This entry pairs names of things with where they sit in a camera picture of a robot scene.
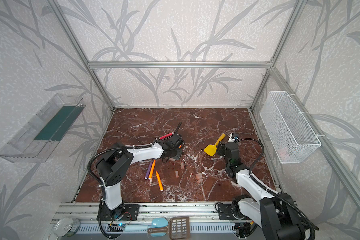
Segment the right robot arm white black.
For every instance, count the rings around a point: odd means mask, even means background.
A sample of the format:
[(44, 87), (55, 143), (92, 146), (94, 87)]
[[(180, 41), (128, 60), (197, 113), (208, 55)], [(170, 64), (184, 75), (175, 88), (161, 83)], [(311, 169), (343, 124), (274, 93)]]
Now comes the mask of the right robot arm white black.
[(226, 161), (226, 172), (248, 194), (233, 200), (234, 216), (249, 218), (262, 228), (267, 240), (314, 240), (316, 227), (296, 207), (292, 197), (265, 185), (240, 158), (239, 141), (219, 143), (217, 154)]

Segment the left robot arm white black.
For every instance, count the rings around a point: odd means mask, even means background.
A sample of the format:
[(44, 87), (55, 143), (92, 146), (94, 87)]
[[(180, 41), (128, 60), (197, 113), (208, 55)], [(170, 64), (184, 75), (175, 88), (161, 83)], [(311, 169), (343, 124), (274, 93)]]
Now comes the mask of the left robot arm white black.
[(130, 165), (145, 160), (161, 159), (164, 163), (169, 159), (178, 160), (184, 144), (180, 134), (171, 133), (146, 145), (116, 143), (94, 155), (88, 162), (88, 173), (100, 184), (108, 210), (115, 211), (123, 204), (121, 181)]

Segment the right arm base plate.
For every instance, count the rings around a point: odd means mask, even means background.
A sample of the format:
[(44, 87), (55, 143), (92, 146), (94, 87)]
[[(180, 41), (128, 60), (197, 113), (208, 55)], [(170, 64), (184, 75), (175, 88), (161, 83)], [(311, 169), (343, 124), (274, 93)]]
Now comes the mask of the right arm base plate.
[(234, 209), (232, 203), (225, 204), (221, 202), (215, 203), (215, 210), (219, 215), (219, 220), (221, 221), (235, 221), (242, 220), (243, 217), (238, 217), (234, 214)]

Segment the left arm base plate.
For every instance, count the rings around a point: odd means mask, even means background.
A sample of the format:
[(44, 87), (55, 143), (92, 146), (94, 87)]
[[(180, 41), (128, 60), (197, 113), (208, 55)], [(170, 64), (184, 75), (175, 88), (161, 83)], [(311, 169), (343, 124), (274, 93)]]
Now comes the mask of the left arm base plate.
[(97, 220), (100, 221), (136, 221), (139, 214), (140, 205), (121, 204), (114, 210), (109, 210), (105, 204), (100, 206)]

